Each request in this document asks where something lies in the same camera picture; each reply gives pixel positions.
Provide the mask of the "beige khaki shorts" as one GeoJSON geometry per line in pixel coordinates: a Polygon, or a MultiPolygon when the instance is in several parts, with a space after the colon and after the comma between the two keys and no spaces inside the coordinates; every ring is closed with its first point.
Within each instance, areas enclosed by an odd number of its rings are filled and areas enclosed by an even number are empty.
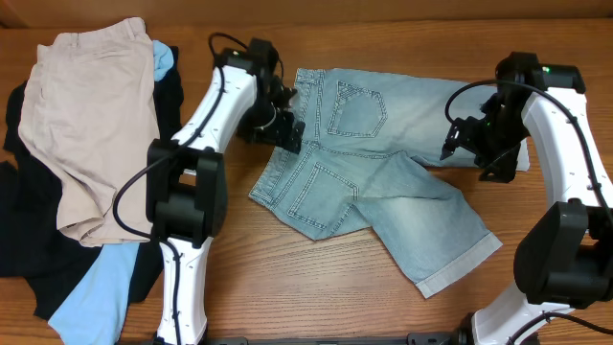
{"type": "Polygon", "coordinates": [[[60,180],[64,236],[100,246],[140,242],[150,231],[146,181],[118,192],[160,136],[153,90],[153,43],[140,17],[38,46],[18,135],[60,180]]]}

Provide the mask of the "light blue shirt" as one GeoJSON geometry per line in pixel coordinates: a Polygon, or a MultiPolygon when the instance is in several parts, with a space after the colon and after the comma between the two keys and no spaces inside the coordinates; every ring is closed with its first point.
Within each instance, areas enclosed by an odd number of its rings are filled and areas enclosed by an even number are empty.
{"type": "MultiPolygon", "coordinates": [[[[155,40],[153,99],[160,139],[180,129],[184,100],[177,70],[178,49],[155,40]]],[[[154,242],[109,244],[48,320],[65,344],[116,343],[132,303],[144,301],[162,272],[162,251],[154,242]]]]}

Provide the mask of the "black garment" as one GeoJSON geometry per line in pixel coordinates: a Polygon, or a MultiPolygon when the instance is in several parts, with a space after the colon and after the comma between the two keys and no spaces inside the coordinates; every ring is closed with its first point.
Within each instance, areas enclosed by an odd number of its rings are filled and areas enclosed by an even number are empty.
{"type": "MultiPolygon", "coordinates": [[[[177,71],[179,50],[158,40],[152,45],[152,98],[160,139],[168,142],[181,128],[184,91],[177,71]]],[[[60,181],[29,153],[17,134],[26,85],[23,81],[12,90],[6,107],[3,149],[12,153],[17,167],[1,162],[1,278],[23,277],[34,293],[34,315],[50,320],[78,283],[85,283],[89,268],[102,258],[102,248],[81,246],[57,230],[60,181]]],[[[128,292],[128,304],[143,302],[162,271],[158,244],[141,242],[136,249],[129,289],[120,287],[120,292],[128,292]]]]}

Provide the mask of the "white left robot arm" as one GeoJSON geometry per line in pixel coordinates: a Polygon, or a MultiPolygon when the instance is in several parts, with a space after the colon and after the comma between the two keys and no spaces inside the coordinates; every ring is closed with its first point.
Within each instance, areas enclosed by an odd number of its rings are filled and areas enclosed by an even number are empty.
{"type": "Polygon", "coordinates": [[[230,140],[301,150],[305,125],[289,110],[296,91],[283,84],[283,74],[267,40],[224,49],[214,55],[211,84],[191,119],[167,143],[149,146],[146,213],[164,266],[157,344],[205,341],[207,259],[227,213],[230,140]]]}

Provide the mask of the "light blue denim shorts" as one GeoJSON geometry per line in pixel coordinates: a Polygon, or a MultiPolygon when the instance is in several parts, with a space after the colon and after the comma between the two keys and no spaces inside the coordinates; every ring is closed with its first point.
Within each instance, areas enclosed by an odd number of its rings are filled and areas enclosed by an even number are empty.
{"type": "Polygon", "coordinates": [[[441,150],[446,110],[479,117],[493,88],[351,69],[298,70],[299,153],[275,149],[250,196],[319,241],[372,228],[424,297],[463,278],[501,245],[462,192],[432,168],[470,168],[441,150]]]}

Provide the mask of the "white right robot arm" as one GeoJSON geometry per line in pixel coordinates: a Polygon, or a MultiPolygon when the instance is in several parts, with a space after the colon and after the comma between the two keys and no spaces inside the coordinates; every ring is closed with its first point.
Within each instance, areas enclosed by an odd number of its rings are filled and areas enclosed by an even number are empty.
{"type": "Polygon", "coordinates": [[[534,142],[547,212],[518,244],[513,280],[448,333],[411,333],[411,344],[535,344],[541,327],[612,298],[612,182],[587,120],[577,67],[513,52],[495,70],[483,118],[456,118],[443,157],[472,152],[484,181],[513,180],[521,142],[534,142]]]}

